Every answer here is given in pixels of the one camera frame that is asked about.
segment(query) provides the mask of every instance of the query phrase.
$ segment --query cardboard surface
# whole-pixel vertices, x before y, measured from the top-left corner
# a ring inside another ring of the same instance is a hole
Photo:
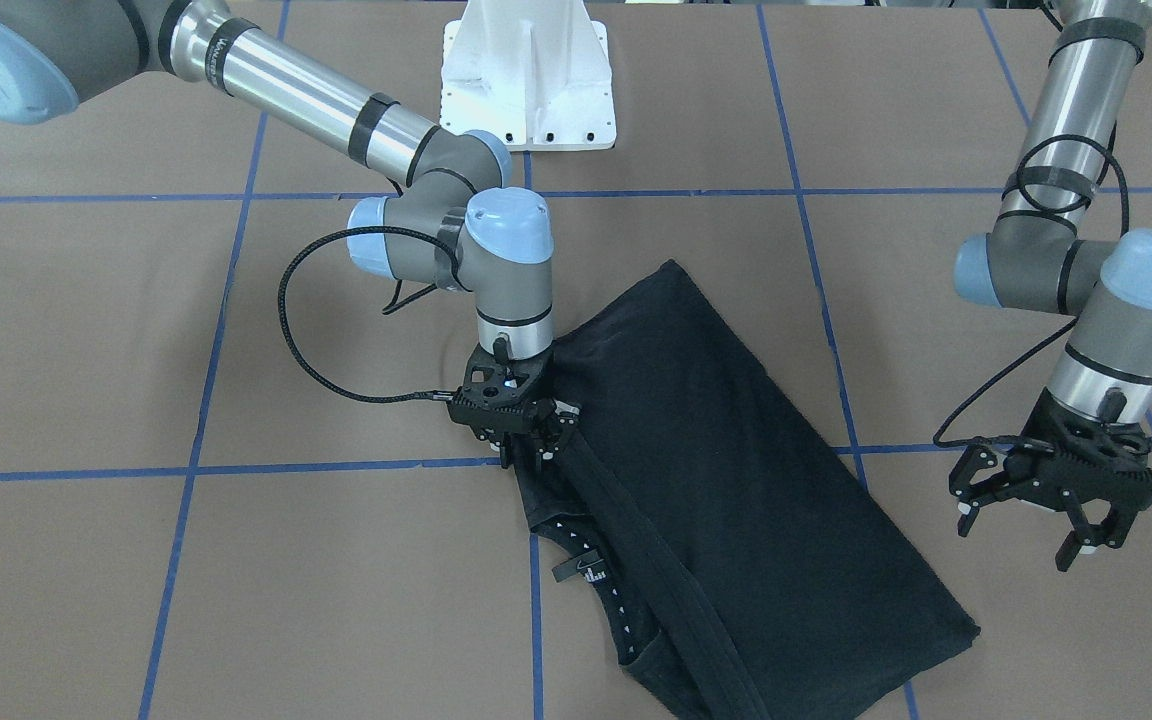
[[[234,8],[434,115],[462,6],[298,0],[282,28],[282,3]],[[978,646],[864,717],[1152,717],[1152,510],[1061,575],[1060,516],[1006,503],[957,538],[956,456],[927,447],[1061,324],[952,290],[1018,156],[1009,78],[1037,100],[1046,20],[590,12],[617,146],[515,156],[552,209],[558,331],[676,258],[942,575]],[[1120,123],[1149,227],[1152,32]],[[526,537],[488,447],[440,406],[333,396],[285,349],[285,265],[342,227],[340,195],[388,191],[165,76],[0,123],[0,717],[664,717],[614,666],[594,594],[553,583],[561,558]],[[1106,188],[1085,236],[1112,237],[1116,205]],[[456,386],[472,302],[381,318],[391,291],[342,247],[308,262],[289,291],[306,356],[353,389]],[[1020,430],[1051,363],[956,430]]]

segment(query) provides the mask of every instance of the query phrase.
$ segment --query folded black shirt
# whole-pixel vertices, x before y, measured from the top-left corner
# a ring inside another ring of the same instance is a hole
[[[532,532],[677,717],[844,719],[979,632],[675,263],[554,343],[579,430]]]

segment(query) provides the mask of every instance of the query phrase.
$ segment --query black cable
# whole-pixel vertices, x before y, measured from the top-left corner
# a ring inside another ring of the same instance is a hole
[[[1043,10],[1043,15],[1046,15],[1047,20],[1056,29],[1056,32],[1063,32],[1064,26],[1060,24],[1060,20],[1056,20],[1056,15],[1053,15],[1051,8],[1047,6],[1047,0],[1038,0],[1038,9]]]
[[[1132,228],[1132,210],[1130,209],[1130,202],[1128,199],[1128,181],[1126,181],[1126,176],[1123,174],[1123,165],[1120,165],[1117,159],[1114,158],[1114,154],[1106,146],[1101,145],[1100,142],[1092,141],[1091,137],[1082,135],[1070,135],[1069,132],[1064,132],[1064,135],[1053,135],[1046,141],[1039,142],[1038,145],[1033,145],[1032,149],[1029,149],[1029,152],[1025,152],[1025,154],[1021,157],[1020,162],[1016,164],[1016,176],[1020,177],[1020,170],[1023,170],[1025,165],[1029,165],[1029,160],[1032,160],[1034,156],[1038,156],[1038,152],[1043,151],[1043,147],[1047,147],[1048,145],[1052,145],[1052,143],[1062,141],[1082,142],[1083,145],[1087,145],[1092,150],[1100,152],[1101,157],[1105,158],[1105,161],[1114,168],[1114,174],[1119,179],[1119,211],[1121,218],[1119,223],[1121,230],[1120,236],[1124,236],[1124,234]],[[1033,195],[1030,195],[1025,183],[1018,182],[1018,188],[1016,188],[1016,190],[1020,191],[1020,196],[1024,197],[1025,202],[1029,202],[1029,205],[1032,205],[1033,209],[1043,211],[1043,213],[1059,215],[1061,213],[1069,213],[1069,211],[1086,209],[1087,205],[1092,204],[1091,197],[1079,197],[1077,200],[1070,202],[1069,205],[1064,205],[1063,209],[1048,209],[1047,205],[1043,205],[1040,202],[1034,199]]]
[[[1115,120],[1114,129],[1111,129],[1111,142],[1106,143],[1106,150],[1114,152],[1114,146],[1117,145],[1117,142],[1119,142],[1119,123],[1117,120]],[[1107,162],[1102,164],[1101,174],[1096,179],[1097,185],[1101,185],[1101,183],[1105,182],[1105,179],[1108,177],[1108,174],[1111,174],[1111,165]]]
[[[399,310],[402,310],[403,306],[411,305],[412,302],[420,300],[420,297],[425,297],[430,293],[438,290],[438,286],[435,285],[425,286],[424,290],[414,291],[411,293],[411,295],[408,295],[403,300],[397,300],[397,296],[400,293],[402,293],[402,290],[403,290],[403,281],[397,281],[396,286],[394,286],[393,297],[389,298],[389,302],[387,302],[385,306],[381,306],[380,314],[394,314]]]
[[[1024,351],[1024,354],[1021,355],[1020,357],[1016,357],[1016,359],[1013,359],[1011,364],[1007,365],[1005,369],[998,370],[998,373],[995,373],[992,378],[990,378],[986,382],[984,382],[983,386],[977,388],[977,391],[973,392],[972,395],[967,397],[967,400],[961,402],[960,406],[955,407],[950,416],[948,416],[948,418],[946,418],[943,423],[941,423],[941,427],[935,431],[934,435],[932,435],[932,444],[935,447],[965,447],[969,445],[1024,445],[1028,442],[1032,442],[1029,441],[1028,438],[1021,435],[995,435],[995,437],[978,435],[975,438],[964,438],[964,439],[941,439],[941,438],[945,435],[945,430],[950,429],[950,425],[954,424],[954,420],[958,419],[958,416],[962,415],[968,409],[968,407],[972,406],[972,403],[977,401],[979,396],[984,395],[984,393],[986,392],[990,392],[990,388],[996,386],[998,381],[1001,381],[1002,378],[1009,376],[1013,370],[1020,367],[1021,365],[1024,365],[1025,361],[1029,361],[1030,357],[1038,355],[1048,344],[1060,340],[1060,338],[1063,336],[1064,333],[1068,333],[1074,328],[1075,324],[1078,324],[1078,318],[1074,318],[1061,329],[1049,334],[1049,336],[1044,338],[1043,341],[1039,341],[1037,346],[1030,347],[1029,350]]]
[[[357,400],[358,402],[376,402],[377,404],[385,404],[385,402],[407,402],[410,400],[434,400],[440,402],[450,400],[454,392],[448,389],[429,389],[408,392],[406,395],[381,396],[361,395],[359,393],[350,392],[338,386],[338,384],[329,381],[329,379],[323,377],[321,373],[317,372],[317,370],[308,364],[305,356],[301,355],[301,348],[296,346],[296,341],[291,338],[291,325],[287,321],[287,285],[291,281],[291,274],[296,273],[296,268],[300,268],[301,263],[303,263],[310,255],[323,249],[324,247],[327,247],[329,243],[346,237],[356,236],[356,234],[372,233],[402,234],[402,236],[416,238],[420,242],[429,242],[431,245],[435,247],[435,249],[448,256],[448,259],[452,260],[453,274],[456,273],[457,268],[460,268],[460,262],[456,259],[456,255],[452,251],[450,247],[447,247],[447,243],[439,241],[437,237],[429,236],[429,234],[414,232],[414,229],[410,228],[399,228],[393,227],[393,225],[366,225],[366,227],[348,228],[342,232],[328,234],[328,236],[319,237],[319,240],[311,242],[310,245],[305,247],[305,250],[301,250],[301,252],[296,255],[296,258],[294,258],[291,264],[287,266],[282,281],[279,281],[278,283],[278,321],[283,328],[283,341],[287,341],[288,350],[291,350],[291,356],[296,359],[296,364],[301,365],[302,370],[305,370],[305,372],[311,378],[314,378],[314,380],[323,387],[328,388],[340,396],[349,397],[349,400]]]

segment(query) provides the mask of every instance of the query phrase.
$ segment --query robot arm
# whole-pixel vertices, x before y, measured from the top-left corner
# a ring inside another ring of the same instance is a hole
[[[1152,402],[1152,229],[1116,243],[1078,238],[1144,56],[1152,0],[1064,0],[1060,10],[1064,31],[1020,167],[993,232],[960,250],[955,285],[978,304],[1078,323],[1005,468],[970,482],[998,465],[987,438],[977,438],[952,471],[950,492],[963,511],[960,536],[980,507],[1010,498],[1064,511],[1073,532],[1056,555],[1063,571],[1081,552],[1123,546],[1135,515],[1152,503],[1152,441],[1140,425]],[[1091,500],[1111,503],[1100,524],[1084,515]]]
[[[147,70],[205,81],[407,185],[396,199],[361,202],[351,227],[403,228],[438,245],[355,233],[349,255],[371,273],[473,291],[479,347],[465,386],[439,400],[503,458],[510,433],[558,447],[577,410],[543,388],[548,210],[535,192],[503,188],[511,159],[498,137],[453,135],[234,17],[223,0],[0,0],[0,119],[45,122]]]

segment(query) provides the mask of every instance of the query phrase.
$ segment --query white metal mount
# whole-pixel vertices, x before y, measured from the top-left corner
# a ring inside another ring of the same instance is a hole
[[[470,0],[444,32],[440,122],[509,150],[611,147],[607,26],[581,0]]]

